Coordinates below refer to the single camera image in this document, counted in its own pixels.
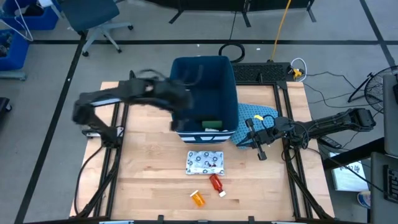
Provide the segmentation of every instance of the black desk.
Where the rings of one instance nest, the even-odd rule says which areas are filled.
[[[383,189],[383,165],[389,165],[393,169],[398,170],[398,159],[382,155],[380,153],[372,153],[372,184]],[[390,224],[398,222],[398,204],[384,199],[383,193],[375,187],[371,187],[371,223]]]
[[[398,157],[398,104],[396,102],[392,87],[397,84],[396,77],[393,75],[383,76],[383,103],[384,103],[384,137],[359,146],[350,151],[333,156],[334,161],[341,165],[367,159],[372,152],[389,154]],[[339,167],[330,158],[323,161],[325,170]]]

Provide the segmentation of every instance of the wooden table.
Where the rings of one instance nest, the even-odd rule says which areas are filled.
[[[104,82],[101,89],[117,86]],[[288,83],[294,120],[311,119],[302,83]],[[270,86],[237,86],[240,103],[275,108],[274,92]],[[285,113],[284,101],[281,100]],[[110,124],[113,105],[96,109],[96,114]],[[118,182],[113,203],[112,219],[156,220],[294,220],[288,175],[281,159],[281,140],[263,147],[268,159],[259,161],[257,150],[240,150],[231,141],[223,144],[187,145],[169,130],[170,114],[151,106],[131,106]],[[100,140],[88,141],[84,160],[100,146]],[[310,148],[318,149],[316,141]],[[220,198],[208,175],[186,175],[187,152],[224,151],[225,176],[220,177],[226,196]],[[104,152],[88,163],[82,173],[78,193],[81,210],[92,197],[100,179]],[[309,191],[325,211],[334,216],[322,161],[319,154],[302,150],[302,162]],[[206,205],[197,208],[190,194],[199,190]],[[303,198],[297,188],[301,216],[305,217]],[[106,200],[101,214],[104,214]]]

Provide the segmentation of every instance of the blue crate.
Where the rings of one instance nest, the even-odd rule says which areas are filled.
[[[197,81],[199,71],[202,75]],[[182,57],[174,60],[171,80],[189,85],[193,108],[181,112],[187,118],[183,130],[178,131],[188,144],[213,144],[229,139],[238,128],[238,96],[231,62],[224,56]],[[196,118],[213,117],[223,122],[223,130],[205,132]]]
[[[21,35],[11,29],[0,30],[0,34],[4,32],[10,32],[13,36],[7,56],[0,57],[0,71],[20,69],[24,66],[29,44]]]
[[[21,8],[36,2],[36,0],[18,0],[18,4]],[[53,2],[58,10],[60,10],[56,1]],[[6,0],[2,5],[2,9],[4,13],[0,16],[0,19],[16,30],[24,30],[24,28],[14,18],[15,11],[18,10],[15,0]],[[17,20],[21,24],[25,25],[20,16],[17,17]],[[57,24],[58,16],[51,7],[45,7],[44,13],[41,16],[24,16],[24,20],[30,30],[52,30]]]

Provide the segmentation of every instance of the fan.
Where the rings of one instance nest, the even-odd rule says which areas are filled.
[[[382,70],[373,75],[370,73],[365,81],[349,96],[348,103],[354,100],[365,97],[366,101],[376,111],[383,113],[383,76],[384,75],[398,75],[398,67],[393,66]],[[364,95],[353,98],[353,96],[365,85]]]

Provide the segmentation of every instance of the white cord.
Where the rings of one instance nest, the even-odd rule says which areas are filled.
[[[296,60],[300,60],[300,61],[302,61],[303,64],[304,64],[304,78],[302,78],[302,79],[299,81],[299,82],[302,82],[302,81],[305,80],[305,78],[307,77],[307,74],[308,74],[308,71],[307,71],[307,64],[304,62],[304,60],[303,60],[302,58],[295,58],[295,59],[292,60],[292,62],[290,63],[290,65],[293,66],[293,63],[294,63]]]
[[[15,19],[15,21],[18,22],[19,25],[22,26],[22,28],[24,28],[24,30],[25,30],[25,35],[21,34],[18,30],[16,30],[15,28],[11,27],[10,25],[8,25],[8,24],[7,24],[6,22],[4,22],[3,20],[0,20],[0,22],[2,22],[4,25],[10,27],[13,31],[17,32],[19,35],[23,36],[23,38],[25,38],[25,39],[27,39],[27,40],[29,40],[29,41],[33,41],[32,34],[30,33],[30,30],[29,30],[28,26],[26,25],[24,16],[22,15],[21,7],[19,6],[17,0],[15,0],[15,3],[17,4],[17,7],[18,7],[18,9],[19,9],[19,13],[20,13],[19,16],[22,18],[22,21],[24,22],[25,25],[23,26],[23,25],[17,20],[17,16],[14,17],[14,19]]]

